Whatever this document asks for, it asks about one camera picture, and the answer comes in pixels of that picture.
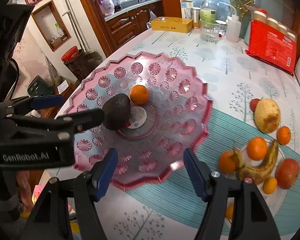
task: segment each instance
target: yellow box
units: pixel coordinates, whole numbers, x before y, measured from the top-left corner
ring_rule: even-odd
[[[192,19],[176,17],[158,17],[151,21],[151,27],[154,31],[170,31],[177,33],[188,33],[192,30]]]

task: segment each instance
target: pink plastic tray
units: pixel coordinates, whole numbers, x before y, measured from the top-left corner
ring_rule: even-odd
[[[118,150],[112,183],[123,190],[163,182],[183,167],[184,149],[195,151],[208,135],[212,109],[207,83],[197,77],[194,67],[163,53],[140,52],[94,70],[71,96],[65,114],[102,108],[109,98],[129,95],[138,84],[149,90],[149,100],[142,105],[147,119],[141,127],[109,131],[101,125],[75,135],[75,168],[79,170],[90,170],[109,148]]]

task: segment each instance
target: glass cup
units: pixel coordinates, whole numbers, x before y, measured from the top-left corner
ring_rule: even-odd
[[[202,40],[207,42],[217,42],[219,41],[220,23],[208,23],[201,21],[200,23]]]

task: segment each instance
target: green label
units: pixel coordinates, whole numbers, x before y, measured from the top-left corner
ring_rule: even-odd
[[[211,9],[201,9],[201,20],[207,23],[215,23],[216,11]]]

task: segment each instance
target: spray bottle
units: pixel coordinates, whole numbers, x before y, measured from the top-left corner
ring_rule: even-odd
[[[231,4],[227,4],[224,2],[218,2],[218,5],[219,5],[219,3],[223,3],[227,6],[230,6],[234,10],[235,14],[232,15],[231,19],[228,19],[226,38],[229,41],[238,42],[239,35],[240,35],[240,29],[241,29],[241,22],[239,22],[239,16],[237,16],[237,10]]]

